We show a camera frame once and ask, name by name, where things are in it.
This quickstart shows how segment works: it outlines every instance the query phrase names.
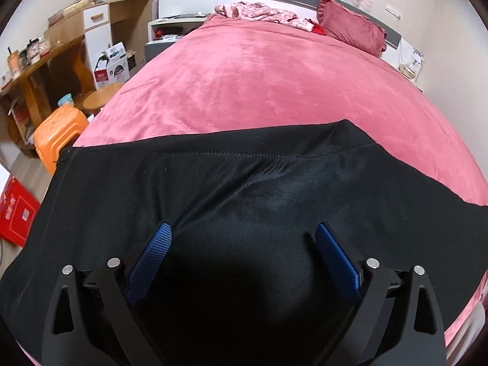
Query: silver screw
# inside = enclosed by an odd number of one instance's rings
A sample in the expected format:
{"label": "silver screw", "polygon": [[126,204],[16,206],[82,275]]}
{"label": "silver screw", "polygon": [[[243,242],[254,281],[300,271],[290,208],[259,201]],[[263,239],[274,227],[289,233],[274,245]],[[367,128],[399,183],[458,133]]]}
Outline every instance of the silver screw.
{"label": "silver screw", "polygon": [[424,275],[425,274],[425,270],[424,268],[421,266],[421,265],[416,265],[413,270],[419,274],[419,275]]}
{"label": "silver screw", "polygon": [[369,258],[368,260],[366,260],[366,264],[368,265],[368,267],[371,268],[378,268],[380,266],[380,262],[377,261],[377,259],[373,258]]}
{"label": "silver screw", "polygon": [[68,264],[63,267],[63,274],[64,275],[69,275],[73,271],[73,266]]}
{"label": "silver screw", "polygon": [[109,261],[107,261],[107,265],[110,267],[110,268],[115,268],[115,267],[118,267],[120,264],[120,259],[118,259],[117,257],[113,257],[111,258]]}

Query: pillow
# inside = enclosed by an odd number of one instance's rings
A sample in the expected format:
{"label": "pillow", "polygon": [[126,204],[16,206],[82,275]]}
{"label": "pillow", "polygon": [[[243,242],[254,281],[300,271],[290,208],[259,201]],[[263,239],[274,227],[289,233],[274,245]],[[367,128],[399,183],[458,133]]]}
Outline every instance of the pillow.
{"label": "pillow", "polygon": [[335,0],[320,0],[317,20],[328,36],[380,57],[386,50],[386,31],[367,17]]}

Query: textured blue pad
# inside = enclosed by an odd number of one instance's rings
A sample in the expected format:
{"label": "textured blue pad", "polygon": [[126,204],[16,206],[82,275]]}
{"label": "textured blue pad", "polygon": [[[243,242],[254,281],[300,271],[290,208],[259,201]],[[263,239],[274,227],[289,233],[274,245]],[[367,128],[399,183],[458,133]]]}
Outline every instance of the textured blue pad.
{"label": "textured blue pad", "polygon": [[352,303],[360,302],[363,298],[360,275],[323,224],[315,231],[315,243],[340,295]]}
{"label": "textured blue pad", "polygon": [[136,261],[128,276],[125,299],[130,305],[146,297],[161,263],[171,246],[171,227],[163,223]]}

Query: wall outlet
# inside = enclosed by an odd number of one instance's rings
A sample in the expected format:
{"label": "wall outlet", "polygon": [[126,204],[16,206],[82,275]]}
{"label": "wall outlet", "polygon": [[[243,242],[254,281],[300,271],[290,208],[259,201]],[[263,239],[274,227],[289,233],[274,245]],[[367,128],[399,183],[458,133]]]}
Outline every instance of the wall outlet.
{"label": "wall outlet", "polygon": [[402,19],[402,13],[391,5],[387,4],[385,9],[399,20]]}

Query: black garment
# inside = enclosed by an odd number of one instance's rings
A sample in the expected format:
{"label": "black garment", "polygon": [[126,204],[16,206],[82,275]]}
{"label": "black garment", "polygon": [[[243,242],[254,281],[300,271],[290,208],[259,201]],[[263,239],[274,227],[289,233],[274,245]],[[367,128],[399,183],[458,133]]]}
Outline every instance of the black garment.
{"label": "black garment", "polygon": [[348,121],[71,148],[0,282],[19,343],[40,360],[64,265],[102,265],[160,221],[173,243],[133,312],[172,366],[315,364],[351,311],[312,240],[322,221],[389,268],[424,266],[446,327],[487,264],[487,208]]}

